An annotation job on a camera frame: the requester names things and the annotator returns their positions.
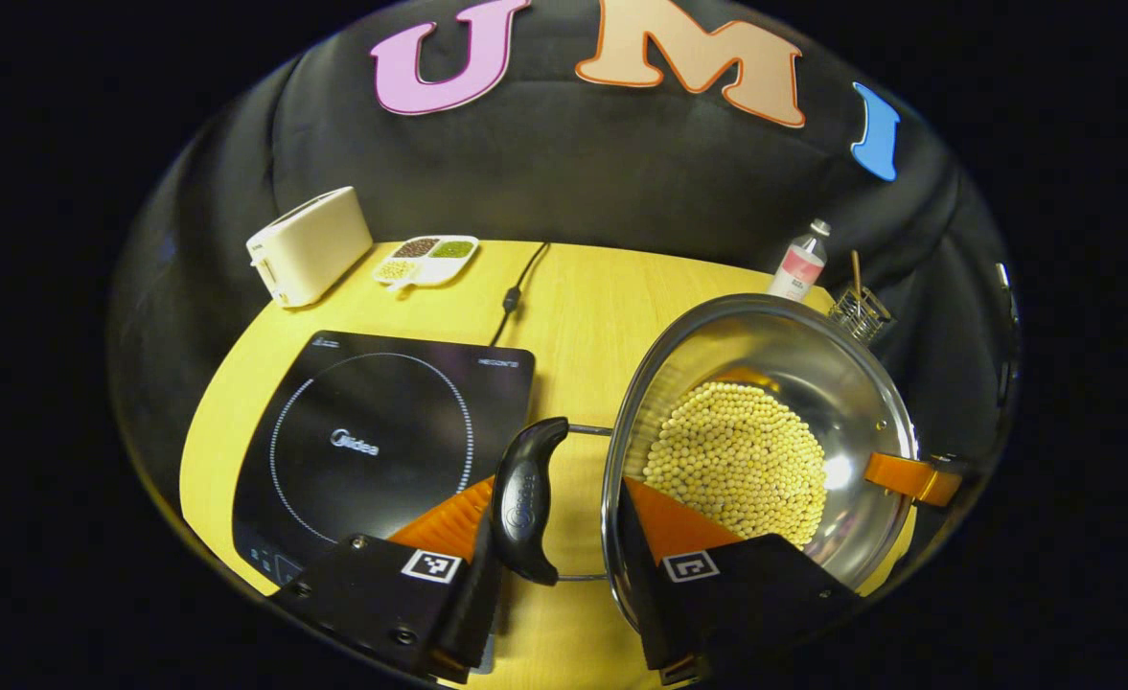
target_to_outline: black pan handle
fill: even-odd
[[[543,552],[552,511],[546,467],[567,437],[567,418],[545,418],[520,430],[503,451],[491,489],[491,538],[503,565],[530,582],[554,585],[559,573]]]

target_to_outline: cooktop circle marking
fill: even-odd
[[[353,362],[354,360],[362,360],[363,357],[374,357],[379,355],[403,357],[406,360],[413,360],[414,362],[418,362],[420,365],[423,365],[425,368],[429,368],[431,371],[437,372],[437,375],[440,377],[441,380],[444,380],[444,384],[449,386],[449,390],[452,390],[453,397],[457,398],[458,406],[462,408],[462,419],[466,419],[466,463],[462,466],[462,479],[460,479],[457,483],[457,489],[455,490],[455,494],[460,494],[466,488],[467,481],[470,480],[470,469],[473,468],[473,466],[475,466],[475,427],[473,427],[470,424],[470,410],[468,409],[468,407],[466,407],[466,399],[462,398],[462,393],[459,392],[456,386],[453,386],[453,381],[450,380],[449,377],[444,375],[444,372],[438,370],[438,368],[433,368],[432,365],[430,365],[429,362],[424,362],[418,357],[411,357],[409,354],[368,353],[368,354],[358,354],[354,357],[346,357],[345,360],[341,360],[341,362],[335,362],[333,363],[333,365],[329,365],[325,368],[323,371],[318,372],[317,377],[323,375],[327,371],[332,370],[332,368],[345,365],[346,362]],[[301,528],[309,530],[309,532],[315,533],[317,537],[323,538],[326,541],[329,541],[331,545],[336,545],[337,541],[335,539],[331,539],[329,537],[324,536],[324,533],[317,532],[317,530],[315,530],[312,525],[307,523],[305,519],[301,519],[300,514],[297,514],[296,508],[291,506],[291,502],[288,502],[287,495],[283,494],[283,485],[279,484],[277,463],[275,463],[274,460],[274,450],[277,446],[277,433],[279,430],[283,427],[283,418],[287,418],[287,412],[291,409],[291,406],[293,406],[293,404],[296,404],[297,398],[299,398],[301,393],[305,392],[305,390],[309,389],[309,386],[312,386],[315,380],[316,380],[315,377],[314,379],[306,380],[303,382],[303,386],[301,386],[299,389],[297,389],[296,392],[292,393],[291,399],[288,400],[287,404],[284,404],[283,410],[280,412],[277,415],[277,421],[275,421],[274,423],[274,433],[271,434],[271,440],[270,440],[270,475],[274,479],[274,490],[276,490],[277,493],[277,498],[280,499],[280,502],[283,503],[283,507],[287,508],[287,512],[289,512],[289,514],[291,514],[293,519],[296,519],[297,523],[300,523]]]

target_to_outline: black induction cooktop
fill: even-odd
[[[236,484],[236,550],[275,585],[346,533],[387,538],[494,475],[527,423],[525,350],[318,331]]]

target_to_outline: letter m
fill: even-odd
[[[650,39],[690,92],[707,91],[738,62],[738,81],[722,88],[737,108],[785,126],[803,126],[794,58],[801,51],[768,30],[733,21],[707,34],[670,0],[602,0],[598,53],[576,64],[576,76],[618,87],[655,87],[661,70],[647,64]]]

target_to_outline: pink letter u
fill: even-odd
[[[468,104],[491,91],[508,70],[512,43],[512,15],[530,0],[493,0],[457,15],[470,25],[470,55],[462,72],[435,83],[418,79],[418,50],[423,38],[437,30],[424,23],[391,35],[372,47],[376,58],[376,98],[387,110],[422,115]]]

